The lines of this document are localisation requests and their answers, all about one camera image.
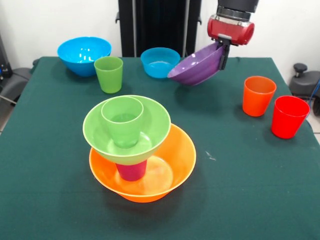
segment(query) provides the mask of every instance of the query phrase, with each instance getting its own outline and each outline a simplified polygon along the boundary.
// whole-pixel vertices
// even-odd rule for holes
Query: blue bowl
[[[58,56],[75,74],[90,77],[96,74],[95,60],[109,56],[111,44],[98,37],[83,36],[70,39],[58,48]]]
[[[153,78],[164,79],[180,61],[176,51],[166,47],[155,47],[141,54],[141,61],[146,74]]]

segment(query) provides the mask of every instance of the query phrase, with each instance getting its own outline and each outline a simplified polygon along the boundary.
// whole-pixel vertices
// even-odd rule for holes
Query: plastic bowl
[[[166,47],[150,48],[140,58],[146,74],[156,79],[166,78],[180,61],[179,53]]]
[[[109,56],[111,44],[98,37],[83,36],[62,43],[57,54],[65,66],[81,77],[96,74],[95,60]]]
[[[88,144],[101,156],[120,165],[136,165],[149,158],[166,139],[171,119],[167,110],[157,101],[137,95],[128,95],[143,104],[143,127],[138,143],[131,148],[117,147],[104,126],[100,102],[89,111],[83,121],[83,135]]]
[[[196,164],[196,149],[191,138],[172,124],[168,137],[148,159],[144,177],[137,181],[122,180],[116,165],[94,149],[90,151],[89,163],[94,177],[107,189],[132,202],[149,203],[163,198],[188,179]]]
[[[219,71],[223,48],[217,47],[218,43],[215,42],[191,54],[173,68],[167,77],[190,86],[204,82]]]

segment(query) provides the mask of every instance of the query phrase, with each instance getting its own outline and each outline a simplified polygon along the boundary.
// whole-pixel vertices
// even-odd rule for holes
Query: light green cup
[[[135,165],[151,157],[160,147],[169,134],[171,120],[167,110],[157,101],[145,96],[127,96],[143,104],[143,125],[135,146],[118,147],[105,127],[106,120],[102,117],[101,108],[112,98],[98,103],[88,112],[82,131],[88,144],[102,157],[116,164]]]
[[[143,104],[131,96],[117,96],[101,108],[105,126],[115,145],[128,149],[137,144],[143,125]]]
[[[116,56],[101,57],[94,62],[94,68],[102,91],[114,94],[122,86],[124,62]]]

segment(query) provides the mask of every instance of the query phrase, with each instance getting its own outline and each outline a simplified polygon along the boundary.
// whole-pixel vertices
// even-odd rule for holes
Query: cup
[[[124,62],[115,56],[101,57],[94,62],[94,68],[101,90],[107,94],[120,91]]]
[[[293,138],[310,112],[310,106],[295,96],[275,100],[271,131],[282,139]]]
[[[264,76],[251,76],[244,81],[243,111],[251,117],[265,114],[277,85]]]
[[[141,179],[146,173],[147,160],[144,160],[143,162],[135,165],[115,165],[121,178],[126,181],[137,181]]]
[[[102,105],[104,124],[114,144],[128,149],[136,145],[143,126],[144,105],[131,96],[117,96]]]

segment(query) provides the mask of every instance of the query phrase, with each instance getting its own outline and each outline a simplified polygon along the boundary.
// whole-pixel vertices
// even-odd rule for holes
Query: green tablecloth
[[[56,57],[41,58],[0,136],[1,239],[320,239],[320,147],[304,123],[296,137],[270,131],[275,97],[290,94],[270,58],[231,58],[195,87],[148,77],[124,58],[123,87],[104,94]],[[263,117],[242,111],[243,83],[273,79]],[[87,112],[116,95],[163,104],[192,138],[190,178],[163,199],[133,203],[101,186],[82,134]]]

